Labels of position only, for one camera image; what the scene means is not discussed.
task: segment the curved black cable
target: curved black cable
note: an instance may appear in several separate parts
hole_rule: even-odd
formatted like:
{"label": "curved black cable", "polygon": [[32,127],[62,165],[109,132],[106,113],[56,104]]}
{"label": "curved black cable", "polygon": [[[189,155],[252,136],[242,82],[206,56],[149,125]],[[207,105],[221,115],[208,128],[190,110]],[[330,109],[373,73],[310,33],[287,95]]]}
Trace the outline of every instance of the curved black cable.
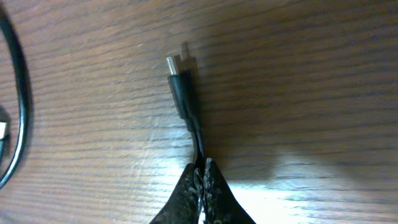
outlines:
{"label": "curved black cable", "polygon": [[29,75],[27,72],[25,57],[22,53],[22,47],[19,44],[18,37],[14,32],[14,29],[12,28],[12,25],[6,17],[4,11],[0,13],[0,27],[11,54],[12,64],[15,71],[16,88],[19,102],[19,130],[17,145],[11,163],[1,177],[0,189],[2,189],[14,174],[18,163],[21,160],[22,153],[24,152],[29,125],[29,112],[32,109],[32,100],[30,94]]}

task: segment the brown wooden surface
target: brown wooden surface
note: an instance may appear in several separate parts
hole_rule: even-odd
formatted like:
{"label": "brown wooden surface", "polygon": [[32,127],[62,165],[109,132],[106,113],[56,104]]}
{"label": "brown wooden surface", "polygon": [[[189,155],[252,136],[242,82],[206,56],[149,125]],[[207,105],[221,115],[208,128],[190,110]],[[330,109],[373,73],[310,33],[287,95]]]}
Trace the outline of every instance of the brown wooden surface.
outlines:
{"label": "brown wooden surface", "polygon": [[[398,223],[396,1],[4,6],[35,121],[0,191],[0,223],[148,223],[192,159],[165,62],[183,41],[199,65],[207,153],[255,221]],[[0,44],[14,145],[17,96]]]}

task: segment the table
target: table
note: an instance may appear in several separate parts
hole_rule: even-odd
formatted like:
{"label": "table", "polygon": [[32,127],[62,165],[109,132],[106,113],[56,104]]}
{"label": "table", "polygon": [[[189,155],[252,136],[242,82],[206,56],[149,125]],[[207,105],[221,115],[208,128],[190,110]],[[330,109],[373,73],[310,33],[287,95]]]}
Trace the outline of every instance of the table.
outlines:
{"label": "table", "polygon": [[[192,160],[165,61],[182,42],[197,59],[207,153],[257,223],[398,222],[396,1],[4,7],[27,58],[34,128],[0,191],[0,223],[148,223]],[[0,64],[15,137],[3,37]]]}

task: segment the wooden table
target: wooden table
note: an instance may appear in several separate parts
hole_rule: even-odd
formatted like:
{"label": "wooden table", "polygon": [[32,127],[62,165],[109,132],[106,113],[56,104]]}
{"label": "wooden table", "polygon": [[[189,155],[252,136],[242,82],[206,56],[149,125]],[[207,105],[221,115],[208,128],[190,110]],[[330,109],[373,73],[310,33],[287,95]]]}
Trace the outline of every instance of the wooden table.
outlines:
{"label": "wooden table", "polygon": [[0,223],[148,223],[192,160],[165,62],[184,41],[199,66],[207,153],[257,223],[398,223],[396,1],[4,7],[27,57],[34,129],[0,191]]}

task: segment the cable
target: cable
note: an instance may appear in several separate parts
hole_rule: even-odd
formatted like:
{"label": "cable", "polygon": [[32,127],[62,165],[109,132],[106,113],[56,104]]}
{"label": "cable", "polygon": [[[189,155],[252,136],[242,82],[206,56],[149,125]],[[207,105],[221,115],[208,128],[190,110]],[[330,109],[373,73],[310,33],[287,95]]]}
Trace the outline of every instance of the cable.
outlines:
{"label": "cable", "polygon": [[0,14],[0,27],[6,39],[12,58],[12,64],[14,66],[19,103],[19,130],[17,145],[14,151],[14,156],[11,159],[11,163],[0,179],[0,189],[2,189],[15,173],[26,146],[30,118],[29,113],[32,110],[32,98],[30,94],[29,75],[27,72],[25,57],[22,53],[22,47],[11,23],[6,17],[4,10],[2,10]]}

